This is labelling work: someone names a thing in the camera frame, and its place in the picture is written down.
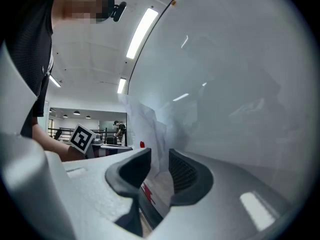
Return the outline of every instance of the black railing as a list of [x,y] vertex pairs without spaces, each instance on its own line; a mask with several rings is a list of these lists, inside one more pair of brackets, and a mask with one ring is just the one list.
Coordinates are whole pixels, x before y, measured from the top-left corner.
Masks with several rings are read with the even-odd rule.
[[[73,131],[75,129],[72,128],[48,128],[49,135],[54,138],[55,140],[62,141],[62,142],[68,142],[70,139],[70,136],[72,135]],[[111,145],[121,145],[121,140],[119,138],[114,137],[114,134],[116,134],[116,131],[106,131],[106,130],[90,130],[96,134],[101,135],[101,139],[104,144],[111,144]]]

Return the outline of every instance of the person in background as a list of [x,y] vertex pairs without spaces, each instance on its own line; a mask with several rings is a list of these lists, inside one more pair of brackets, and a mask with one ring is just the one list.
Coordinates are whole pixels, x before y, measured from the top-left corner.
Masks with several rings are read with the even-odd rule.
[[123,123],[119,123],[119,121],[114,121],[114,126],[117,126],[117,133],[114,134],[116,138],[119,138],[121,142],[121,146],[126,146],[126,126]]
[[37,96],[21,135],[34,139],[45,151],[57,153],[63,162],[81,160],[84,156],[72,146],[51,138],[38,125],[38,117],[44,116],[54,66],[51,37],[60,22],[83,19],[102,22],[110,17],[114,6],[115,0],[11,0],[9,6],[2,6],[6,47],[18,72]]

